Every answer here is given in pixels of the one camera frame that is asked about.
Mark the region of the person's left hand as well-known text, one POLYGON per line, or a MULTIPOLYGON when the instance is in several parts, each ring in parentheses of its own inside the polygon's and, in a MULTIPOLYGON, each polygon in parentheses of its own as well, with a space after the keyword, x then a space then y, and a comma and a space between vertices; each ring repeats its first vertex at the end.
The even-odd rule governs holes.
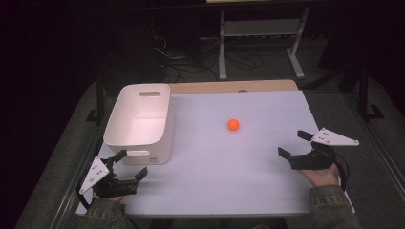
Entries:
POLYGON ((112 197, 112 198, 105 197, 105 193, 112 189, 112 183, 114 182, 116 177, 117 177, 117 174, 112 173, 109 176, 105 177, 98 184, 96 184, 93 187, 93 198, 100 198, 100 199, 104 199, 104 200, 108 200, 108 201, 121 202, 123 199, 123 196, 116 196, 116 197, 112 197))

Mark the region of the white plastic bin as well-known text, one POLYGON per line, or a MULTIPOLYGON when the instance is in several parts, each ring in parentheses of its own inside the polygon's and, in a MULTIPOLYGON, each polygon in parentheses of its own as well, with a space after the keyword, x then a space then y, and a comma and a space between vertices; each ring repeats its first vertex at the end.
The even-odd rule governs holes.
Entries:
POLYGON ((103 140, 126 165, 164 164, 170 156, 175 124, 167 84, 125 86, 117 97, 103 140))

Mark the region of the wooden board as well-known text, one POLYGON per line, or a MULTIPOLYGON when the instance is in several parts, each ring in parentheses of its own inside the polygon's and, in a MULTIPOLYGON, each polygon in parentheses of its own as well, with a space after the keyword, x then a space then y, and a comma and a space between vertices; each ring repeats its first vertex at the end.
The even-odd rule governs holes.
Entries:
POLYGON ((172 94, 297 91, 293 80, 221 81, 170 84, 172 94))

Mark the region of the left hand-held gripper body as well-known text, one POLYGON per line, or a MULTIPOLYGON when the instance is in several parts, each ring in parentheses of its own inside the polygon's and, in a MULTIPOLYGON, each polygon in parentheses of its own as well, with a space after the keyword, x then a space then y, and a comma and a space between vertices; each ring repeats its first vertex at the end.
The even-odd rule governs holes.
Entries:
POLYGON ((134 195, 137 192, 138 179, 120 180, 114 176, 113 165, 121 157, 95 157, 83 182, 78 187, 78 193, 83 195, 92 189, 101 198, 115 198, 134 195))

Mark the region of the black metal stand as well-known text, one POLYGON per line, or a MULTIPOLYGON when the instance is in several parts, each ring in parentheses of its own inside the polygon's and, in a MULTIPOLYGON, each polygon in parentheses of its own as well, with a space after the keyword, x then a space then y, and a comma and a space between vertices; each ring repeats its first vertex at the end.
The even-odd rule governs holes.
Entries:
POLYGON ((104 73, 99 73, 96 77, 96 108, 88 113, 85 121, 94 122, 99 126, 107 113, 108 100, 106 75, 104 73))
POLYGON ((360 116, 366 122, 369 122, 371 119, 383 118, 384 115, 379 108, 368 102, 369 76, 364 61, 359 62, 358 70, 358 112, 360 116))

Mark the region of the person's right hand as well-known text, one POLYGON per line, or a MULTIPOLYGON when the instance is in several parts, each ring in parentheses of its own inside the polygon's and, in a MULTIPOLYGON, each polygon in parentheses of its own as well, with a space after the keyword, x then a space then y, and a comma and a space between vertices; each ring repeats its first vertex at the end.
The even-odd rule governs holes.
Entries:
POLYGON ((300 170, 300 173, 309 180, 313 187, 339 185, 338 168, 335 164, 328 169, 300 170))

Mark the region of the white metal stand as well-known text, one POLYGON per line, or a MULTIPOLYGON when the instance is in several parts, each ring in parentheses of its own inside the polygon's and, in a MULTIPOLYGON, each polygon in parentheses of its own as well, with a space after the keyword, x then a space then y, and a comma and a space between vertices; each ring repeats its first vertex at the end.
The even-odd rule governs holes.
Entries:
POLYGON ((252 38, 258 45, 269 45, 269 42, 264 41, 265 38, 269 38, 271 41, 275 38, 290 38, 290 44, 283 48, 283 51, 288 56, 295 76, 298 79, 304 79, 305 74, 296 53, 308 20, 309 10, 310 7, 304 7, 301 10, 301 15, 294 18, 259 20, 228 20, 225 18, 225 12, 222 10, 220 15, 218 54, 219 79, 227 80, 225 57, 225 40, 227 38, 230 38, 232 41, 235 41, 237 38, 252 38))

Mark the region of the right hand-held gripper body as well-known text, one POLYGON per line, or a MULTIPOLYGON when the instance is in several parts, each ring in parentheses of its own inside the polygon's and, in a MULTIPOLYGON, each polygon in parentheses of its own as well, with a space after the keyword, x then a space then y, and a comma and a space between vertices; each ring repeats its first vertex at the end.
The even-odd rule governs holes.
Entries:
POLYGON ((336 160, 334 147, 358 146, 359 141, 322 128, 313 135, 311 151, 305 155, 292 156, 288 160, 292 170, 328 169, 336 160))

